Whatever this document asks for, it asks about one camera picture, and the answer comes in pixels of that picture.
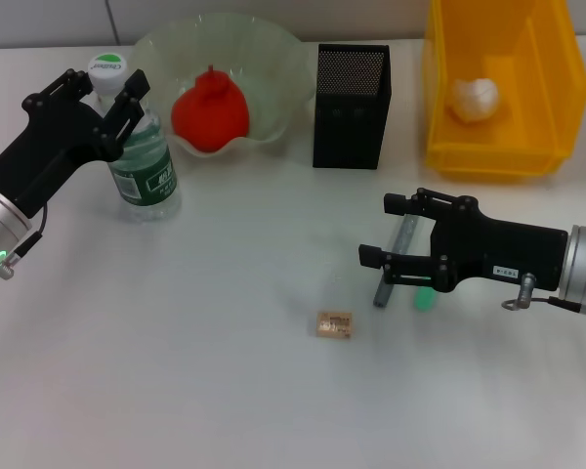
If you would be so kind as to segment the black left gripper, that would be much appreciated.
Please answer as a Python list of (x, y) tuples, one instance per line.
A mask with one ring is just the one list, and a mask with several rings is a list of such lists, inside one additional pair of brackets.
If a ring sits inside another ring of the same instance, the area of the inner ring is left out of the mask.
[(21, 103), (29, 111), (28, 124), (0, 154), (0, 194), (31, 218), (81, 166), (118, 159), (145, 115), (140, 100), (149, 89), (141, 69), (105, 75), (100, 80), (104, 117), (78, 102), (93, 91), (82, 70), (67, 70), (30, 94)]

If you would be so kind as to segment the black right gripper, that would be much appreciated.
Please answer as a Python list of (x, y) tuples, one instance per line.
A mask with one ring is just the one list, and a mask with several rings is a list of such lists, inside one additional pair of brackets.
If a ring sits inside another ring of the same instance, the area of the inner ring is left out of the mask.
[(366, 244), (358, 247), (360, 264), (380, 270), (386, 284), (451, 292), (469, 278), (519, 284), (523, 275), (531, 274), (539, 289), (559, 287), (565, 231), (492, 219), (481, 213), (472, 197), (424, 188), (410, 197), (387, 193), (383, 204), (387, 214), (436, 221), (431, 256), (396, 254)]

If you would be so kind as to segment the clear water bottle green label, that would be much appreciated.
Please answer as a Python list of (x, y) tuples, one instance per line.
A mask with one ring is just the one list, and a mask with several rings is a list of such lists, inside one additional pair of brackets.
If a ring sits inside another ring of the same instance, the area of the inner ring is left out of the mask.
[[(96, 95), (94, 108), (104, 115), (130, 77), (129, 66), (124, 57), (110, 52), (94, 56), (87, 72)], [(145, 222), (174, 215), (181, 195), (160, 119), (147, 100), (141, 100), (141, 107), (144, 116), (126, 141), (121, 158), (108, 168), (132, 217)]]

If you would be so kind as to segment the red-orange fruit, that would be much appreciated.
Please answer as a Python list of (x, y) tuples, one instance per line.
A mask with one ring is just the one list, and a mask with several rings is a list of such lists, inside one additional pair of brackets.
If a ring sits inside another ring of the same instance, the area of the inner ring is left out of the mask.
[(211, 153), (247, 136), (249, 107), (229, 76), (210, 65), (173, 104), (171, 124), (175, 135)]

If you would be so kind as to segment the white garlic bulb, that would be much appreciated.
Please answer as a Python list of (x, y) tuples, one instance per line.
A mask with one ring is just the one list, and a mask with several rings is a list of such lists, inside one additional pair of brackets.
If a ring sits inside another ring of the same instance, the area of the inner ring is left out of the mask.
[(450, 108), (464, 123), (489, 119), (499, 108), (500, 93), (489, 78), (457, 79), (451, 86)]

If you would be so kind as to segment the grey pen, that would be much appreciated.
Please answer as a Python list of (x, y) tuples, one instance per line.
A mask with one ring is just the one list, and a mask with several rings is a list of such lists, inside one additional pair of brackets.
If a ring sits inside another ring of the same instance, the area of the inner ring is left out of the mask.
[[(414, 215), (406, 215), (403, 217), (398, 233), (392, 245), (392, 252), (396, 254), (407, 253), (412, 238), (414, 237), (418, 221), (419, 218)], [(379, 309), (385, 309), (391, 298), (393, 288), (394, 286), (392, 284), (385, 283), (384, 278), (380, 277), (373, 299), (373, 306)]]

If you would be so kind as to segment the mint green pen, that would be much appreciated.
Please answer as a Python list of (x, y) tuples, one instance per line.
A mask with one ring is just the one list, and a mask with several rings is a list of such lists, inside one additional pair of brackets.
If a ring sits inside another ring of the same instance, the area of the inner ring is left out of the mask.
[(419, 312), (431, 311), (436, 305), (437, 293), (431, 287), (419, 287), (414, 296), (414, 308)]

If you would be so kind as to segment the small beige eraser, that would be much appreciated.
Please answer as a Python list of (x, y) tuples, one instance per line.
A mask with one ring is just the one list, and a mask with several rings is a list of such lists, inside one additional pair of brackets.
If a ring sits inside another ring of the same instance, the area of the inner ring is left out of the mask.
[(349, 339), (353, 331), (353, 315), (341, 312), (319, 312), (315, 331), (318, 337)]

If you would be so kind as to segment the black mesh pen holder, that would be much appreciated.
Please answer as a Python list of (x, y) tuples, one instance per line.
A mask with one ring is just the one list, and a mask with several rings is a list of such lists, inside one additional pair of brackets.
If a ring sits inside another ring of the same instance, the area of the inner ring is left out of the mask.
[(375, 170), (391, 97), (389, 46), (320, 44), (313, 167)]

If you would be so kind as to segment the pale green glass fruit plate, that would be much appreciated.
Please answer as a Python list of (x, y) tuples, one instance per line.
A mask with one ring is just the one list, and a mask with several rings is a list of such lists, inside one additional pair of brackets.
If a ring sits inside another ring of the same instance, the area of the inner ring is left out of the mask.
[(227, 143), (217, 155), (277, 141), (315, 93), (306, 46), (281, 26), (250, 15), (211, 13), (171, 21), (135, 44), (128, 65), (145, 73), (149, 107), (168, 141), (199, 158), (206, 152), (174, 133), (171, 112), (208, 68), (226, 73), (249, 109), (247, 136)]

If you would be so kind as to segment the yellow plastic storage bin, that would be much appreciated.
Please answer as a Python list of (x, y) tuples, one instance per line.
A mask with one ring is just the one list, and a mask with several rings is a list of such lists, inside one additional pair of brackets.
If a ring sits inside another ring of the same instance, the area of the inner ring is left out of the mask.
[[(459, 82), (489, 79), (499, 106), (466, 123)], [(426, 163), (472, 180), (552, 174), (571, 157), (586, 68), (566, 0), (431, 0), (422, 53)]]

